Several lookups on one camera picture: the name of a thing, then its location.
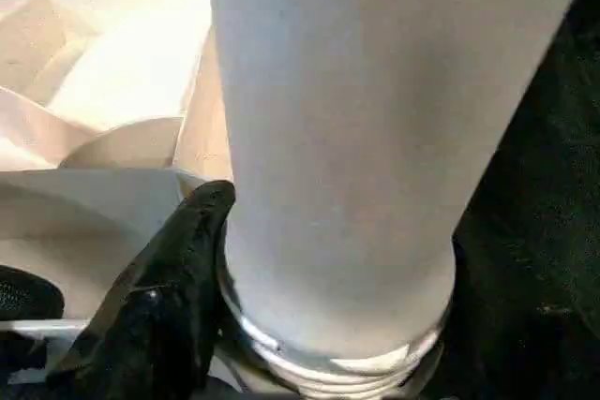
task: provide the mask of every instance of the white cylinder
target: white cylinder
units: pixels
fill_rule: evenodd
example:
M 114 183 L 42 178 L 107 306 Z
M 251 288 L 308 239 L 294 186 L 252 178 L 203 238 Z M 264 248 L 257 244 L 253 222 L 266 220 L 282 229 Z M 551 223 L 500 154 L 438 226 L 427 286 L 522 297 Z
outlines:
M 212 0 L 232 296 L 267 341 L 361 359 L 435 326 L 453 228 L 569 1 Z

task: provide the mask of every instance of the black fabric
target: black fabric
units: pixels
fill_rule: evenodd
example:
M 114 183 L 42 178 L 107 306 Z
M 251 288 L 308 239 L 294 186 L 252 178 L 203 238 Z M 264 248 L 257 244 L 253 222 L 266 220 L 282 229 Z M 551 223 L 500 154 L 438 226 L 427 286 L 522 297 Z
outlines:
M 456 232 L 428 398 L 600 394 L 600 0 L 575 0 Z

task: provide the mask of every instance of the black rubber glove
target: black rubber glove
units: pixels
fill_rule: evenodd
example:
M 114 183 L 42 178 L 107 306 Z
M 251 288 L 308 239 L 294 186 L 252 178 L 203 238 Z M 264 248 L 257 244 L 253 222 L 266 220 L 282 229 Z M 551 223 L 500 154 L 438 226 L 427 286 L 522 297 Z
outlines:
M 188 400 L 205 388 L 224 304 L 215 260 L 229 182 L 197 188 L 115 281 L 45 385 L 3 398 Z

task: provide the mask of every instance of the beige cardboard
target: beige cardboard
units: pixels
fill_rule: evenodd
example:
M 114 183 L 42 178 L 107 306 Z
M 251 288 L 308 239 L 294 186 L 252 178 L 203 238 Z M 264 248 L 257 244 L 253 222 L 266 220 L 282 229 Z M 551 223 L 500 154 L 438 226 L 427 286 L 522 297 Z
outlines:
M 28 98 L 2 87 L 0 105 L 0 136 L 21 149 L 23 154 L 54 166 L 95 136 L 88 129 L 70 124 Z M 7 169 L 0 155 L 0 170 Z
M 181 123 L 181 117 L 163 117 L 119 126 L 74 150 L 59 168 L 168 168 Z
M 180 122 L 194 95 L 209 25 L 209 0 L 0 0 L 0 87 L 23 95 L 0 111 L 0 136 L 21 148 L 5 151 L 6 164 L 0 156 L 0 170 L 56 167 L 107 131 L 135 141 L 103 137 L 68 164 L 170 166 L 168 118 Z M 141 129 L 154 138 L 136 138 Z
M 173 165 L 206 179 L 233 179 L 217 47 L 208 34 Z

